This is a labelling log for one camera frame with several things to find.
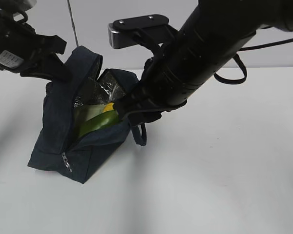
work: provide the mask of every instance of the label sticker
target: label sticker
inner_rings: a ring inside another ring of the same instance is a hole
[[[8,67],[8,68],[17,68],[19,67],[22,63],[24,62],[24,60],[20,57],[18,57],[15,54],[12,54],[11,52],[4,50],[1,54],[0,54],[0,64]]]

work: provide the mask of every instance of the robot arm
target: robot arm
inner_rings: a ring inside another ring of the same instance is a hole
[[[69,80],[71,74],[56,53],[63,54],[66,42],[58,36],[36,34],[27,24],[26,11],[36,0],[0,0],[0,70],[22,77]],[[21,14],[23,18],[15,21]]]
[[[126,32],[128,27],[124,30],[127,23],[132,20],[113,23],[112,44],[121,44],[119,33],[132,36]],[[161,43],[157,39],[148,43],[152,30],[144,23],[134,41],[152,47],[154,57],[148,60],[138,85],[114,108],[121,118],[139,125],[158,120],[163,111],[184,106],[263,25],[293,31],[293,0],[200,0],[179,32],[171,30],[171,40],[158,48],[154,46]]]

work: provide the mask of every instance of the zipper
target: zipper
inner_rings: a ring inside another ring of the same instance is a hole
[[[62,153],[62,158],[63,158],[64,164],[65,164],[65,167],[69,170],[70,173],[72,173],[73,170],[72,170],[72,168],[69,165],[69,162],[68,162],[68,159],[67,159],[65,153]]]
[[[98,55],[98,58],[96,58],[95,61],[93,62],[93,64],[94,63],[97,64],[99,62],[97,76],[98,76],[98,74],[100,74],[100,70],[102,68],[102,60],[103,60],[103,56]],[[65,151],[67,148],[70,148],[70,146],[68,145],[68,140],[69,140],[69,136],[70,136],[70,134],[71,134],[71,132],[73,130],[73,125],[74,125],[74,102],[75,102],[75,99],[76,99],[76,96],[77,96],[78,92],[80,91],[81,87],[86,83],[87,79],[88,79],[87,76],[84,77],[83,81],[79,84],[79,87],[78,87],[78,89],[76,89],[76,93],[73,96],[73,99],[72,99],[73,101],[71,103],[71,122],[70,122],[69,130],[68,130],[68,134],[66,135],[66,138],[64,140],[64,143],[63,143],[61,151]]]

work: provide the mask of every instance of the black robotic arm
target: black robotic arm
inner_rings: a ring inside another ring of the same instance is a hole
[[[148,45],[154,53],[141,81],[114,105],[120,117],[128,117],[132,125],[156,121],[161,112],[184,106],[256,35],[257,29],[268,25],[293,31],[293,0],[200,0],[179,31],[165,27],[171,39],[161,47],[156,47],[163,42],[156,37],[158,27],[165,23],[154,26],[146,22],[147,18],[155,20],[153,16],[117,20],[112,30],[110,25],[112,46],[121,45],[120,40],[127,37],[131,42],[123,43],[123,47],[138,43]],[[133,27],[135,22],[142,22],[142,26]]]

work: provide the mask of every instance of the zipper pull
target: zipper pull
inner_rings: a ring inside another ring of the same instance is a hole
[[[67,169],[69,170],[69,172],[72,173],[73,170],[72,170],[72,168],[70,167],[70,165],[68,163],[68,159],[67,159],[65,153],[62,153],[62,158],[63,158],[63,161],[64,161],[65,166],[67,167]]]

